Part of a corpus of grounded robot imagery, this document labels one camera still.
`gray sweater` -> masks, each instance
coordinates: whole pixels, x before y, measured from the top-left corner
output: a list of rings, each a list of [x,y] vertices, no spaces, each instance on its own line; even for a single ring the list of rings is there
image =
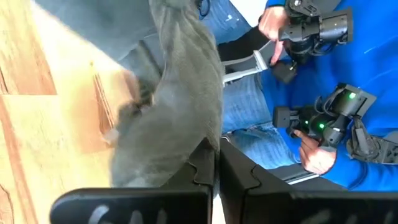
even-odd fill
[[[218,151],[224,68],[215,40],[191,0],[150,0],[165,69],[154,105],[122,119],[112,162],[117,187],[158,187],[186,161],[203,138]]]

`wooden floor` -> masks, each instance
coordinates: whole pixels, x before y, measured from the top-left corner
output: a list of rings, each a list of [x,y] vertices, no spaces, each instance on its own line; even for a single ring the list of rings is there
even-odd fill
[[[0,223],[48,223],[61,194],[109,185],[134,80],[29,0],[0,1],[0,31]]]

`blue sweater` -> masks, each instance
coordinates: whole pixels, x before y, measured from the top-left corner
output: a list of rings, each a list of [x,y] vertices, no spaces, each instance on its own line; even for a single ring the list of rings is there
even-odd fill
[[[268,0],[267,5],[284,0]],[[298,70],[295,80],[284,85],[270,71],[262,82],[269,108],[314,103],[328,96],[339,83],[362,88],[377,96],[363,118],[370,134],[384,137],[398,131],[398,1],[346,0],[336,9],[351,7],[354,14],[354,41],[335,48],[331,54],[313,58]],[[288,147],[299,158],[299,139],[279,130]],[[398,190],[398,165],[381,165],[348,157],[345,142],[338,147],[337,159],[324,178],[350,190]]]

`blue fabric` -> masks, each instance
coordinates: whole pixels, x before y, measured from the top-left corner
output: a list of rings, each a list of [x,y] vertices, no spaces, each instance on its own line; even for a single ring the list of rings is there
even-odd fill
[[[263,94],[269,108],[293,107],[329,95],[339,82],[358,86],[377,96],[363,122],[370,134],[383,137],[398,130],[398,29],[391,27],[398,19],[398,2],[344,1],[337,10],[348,6],[354,14],[354,41],[300,67],[289,85],[264,72]],[[289,138],[284,129],[279,133],[298,158],[300,140]],[[398,190],[398,166],[351,160],[345,142],[323,177],[351,190]]]
[[[268,0],[266,4],[266,8],[271,6],[284,6],[285,0]]]
[[[242,78],[223,92],[223,132],[248,158],[265,169],[297,162],[276,128],[258,75]]]
[[[207,1],[203,0],[202,13],[207,9]],[[210,0],[210,11],[201,20],[213,33],[217,44],[237,40],[251,29],[229,0]]]

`blue jeans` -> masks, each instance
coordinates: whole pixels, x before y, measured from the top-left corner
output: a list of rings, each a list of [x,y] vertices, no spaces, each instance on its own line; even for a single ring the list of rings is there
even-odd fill
[[[207,9],[207,0],[203,0],[202,13]],[[200,19],[213,33],[217,44],[237,40],[251,29],[229,0],[210,0],[208,15]]]
[[[272,125],[260,77],[250,75],[224,88],[223,133],[232,132],[231,142],[265,169],[298,163]]]

